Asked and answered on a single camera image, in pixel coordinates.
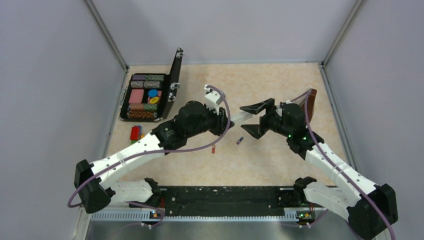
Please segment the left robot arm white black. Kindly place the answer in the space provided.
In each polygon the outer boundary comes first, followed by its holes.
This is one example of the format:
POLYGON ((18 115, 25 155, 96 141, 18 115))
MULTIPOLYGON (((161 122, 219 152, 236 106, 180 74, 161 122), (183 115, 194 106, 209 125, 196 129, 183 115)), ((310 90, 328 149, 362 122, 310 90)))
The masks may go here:
POLYGON ((148 132, 136 143, 108 157, 76 164, 75 191, 67 206, 82 206, 88 214, 96 213, 110 204, 139 202, 154 207, 160 202, 158 184, 146 178, 124 182, 120 178, 136 168, 170 153, 189 153, 208 145, 185 149, 189 138, 210 132, 220 141, 232 126, 229 105, 203 104, 189 101, 171 120, 148 132))

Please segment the blue battery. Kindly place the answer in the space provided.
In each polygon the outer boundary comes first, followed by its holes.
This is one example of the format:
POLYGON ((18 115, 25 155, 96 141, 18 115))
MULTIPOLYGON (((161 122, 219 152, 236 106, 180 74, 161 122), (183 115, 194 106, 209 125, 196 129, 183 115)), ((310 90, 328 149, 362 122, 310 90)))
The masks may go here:
POLYGON ((237 145, 239 145, 243 141, 244 137, 240 137, 239 140, 236 142, 237 145))

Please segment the white black remote control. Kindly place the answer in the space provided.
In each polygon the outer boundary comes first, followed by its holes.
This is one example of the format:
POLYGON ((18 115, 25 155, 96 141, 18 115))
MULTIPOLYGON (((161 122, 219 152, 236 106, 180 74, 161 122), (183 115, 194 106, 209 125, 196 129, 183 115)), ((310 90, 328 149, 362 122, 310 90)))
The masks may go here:
POLYGON ((239 112, 235 115, 233 115, 230 120, 235 124, 235 125, 241 125, 243 122, 251 119, 253 117, 253 115, 251 113, 248 112, 239 112))

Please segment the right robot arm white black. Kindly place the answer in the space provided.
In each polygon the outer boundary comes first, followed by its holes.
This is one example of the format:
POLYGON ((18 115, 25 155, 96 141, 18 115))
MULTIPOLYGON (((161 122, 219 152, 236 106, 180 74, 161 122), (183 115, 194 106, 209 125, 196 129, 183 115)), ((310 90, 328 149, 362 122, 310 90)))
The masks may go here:
POLYGON ((388 185, 378 185, 357 172, 337 156, 324 140, 310 129, 305 107, 275 100, 241 106, 252 115, 262 111, 258 124, 242 128, 255 139, 267 131, 286 137, 289 148, 304 161, 324 173, 336 188, 328 187, 311 177, 299 178, 294 184, 293 200, 299 206, 317 204, 347 221, 353 232, 363 240, 373 240, 384 231, 393 234, 392 225, 399 219, 396 193, 388 185))

